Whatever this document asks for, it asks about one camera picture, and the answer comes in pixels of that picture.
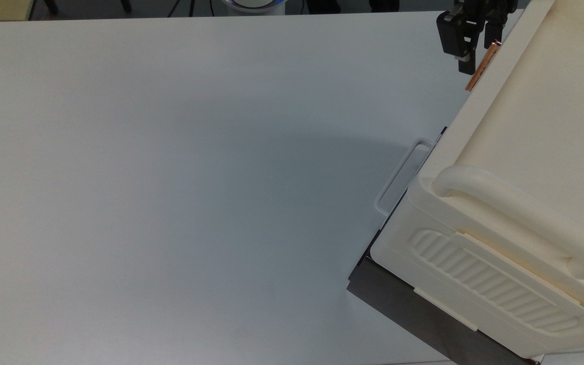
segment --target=floor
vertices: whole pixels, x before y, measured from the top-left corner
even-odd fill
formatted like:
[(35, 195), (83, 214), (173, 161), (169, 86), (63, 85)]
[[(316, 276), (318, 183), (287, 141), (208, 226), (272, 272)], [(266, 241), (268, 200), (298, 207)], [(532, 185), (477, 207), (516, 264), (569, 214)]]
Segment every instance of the floor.
[[(173, 17), (188, 17), (192, 0), (180, 0)], [(307, 14), (305, 0), (287, 0), (285, 13)], [(519, 0), (520, 8), (530, 0)], [(171, 12), (176, 0), (131, 0), (132, 12), (125, 13), (120, 0), (56, 0), (60, 13), (56, 16), (49, 11), (42, 0), (35, 0), (31, 20), (44, 19), (116, 19), (116, 18), (165, 18)], [(368, 0), (338, 0), (343, 13), (370, 12)], [(227, 16), (223, 0), (197, 0), (193, 16), (211, 16), (211, 5), (216, 16)], [(452, 0), (400, 0), (401, 12), (451, 9)]]

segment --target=chair leg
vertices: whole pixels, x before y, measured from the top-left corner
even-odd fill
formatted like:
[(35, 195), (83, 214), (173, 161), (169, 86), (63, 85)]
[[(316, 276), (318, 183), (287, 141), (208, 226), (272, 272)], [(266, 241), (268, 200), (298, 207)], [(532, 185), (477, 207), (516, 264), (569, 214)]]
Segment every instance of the chair leg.
[(47, 5), (47, 8), (49, 8), (51, 14), (58, 14), (58, 5), (55, 5), (55, 0), (44, 0), (44, 3)]
[(123, 10), (125, 10), (125, 12), (131, 12), (132, 11), (132, 4), (130, 4), (130, 0), (121, 0), (121, 4), (123, 5)]

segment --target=curved handle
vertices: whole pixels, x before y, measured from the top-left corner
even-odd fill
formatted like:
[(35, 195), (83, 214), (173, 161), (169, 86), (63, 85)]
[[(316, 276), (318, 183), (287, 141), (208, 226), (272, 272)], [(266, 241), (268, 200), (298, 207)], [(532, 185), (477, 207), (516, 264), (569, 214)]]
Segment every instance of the curved handle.
[(440, 197), (464, 192), (520, 222), (568, 252), (569, 271), (584, 279), (584, 227), (577, 222), (477, 166), (450, 166), (436, 176), (431, 189)]

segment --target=ribbed panel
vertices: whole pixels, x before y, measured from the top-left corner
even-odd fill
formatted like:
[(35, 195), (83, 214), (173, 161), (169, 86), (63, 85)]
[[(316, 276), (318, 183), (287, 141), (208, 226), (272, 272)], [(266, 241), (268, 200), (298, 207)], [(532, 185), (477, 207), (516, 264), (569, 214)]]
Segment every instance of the ribbed panel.
[(552, 305), (524, 284), (449, 243), (432, 230), (413, 237), (415, 254), (431, 266), (531, 328), (557, 333), (578, 325), (578, 317)]

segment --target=white table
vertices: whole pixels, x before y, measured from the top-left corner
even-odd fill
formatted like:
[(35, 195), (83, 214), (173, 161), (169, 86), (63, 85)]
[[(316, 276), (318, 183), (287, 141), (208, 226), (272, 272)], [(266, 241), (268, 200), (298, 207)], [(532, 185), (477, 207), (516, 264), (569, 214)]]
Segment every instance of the white table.
[(466, 98), (435, 19), (0, 23), (0, 364), (445, 360), (345, 289)]

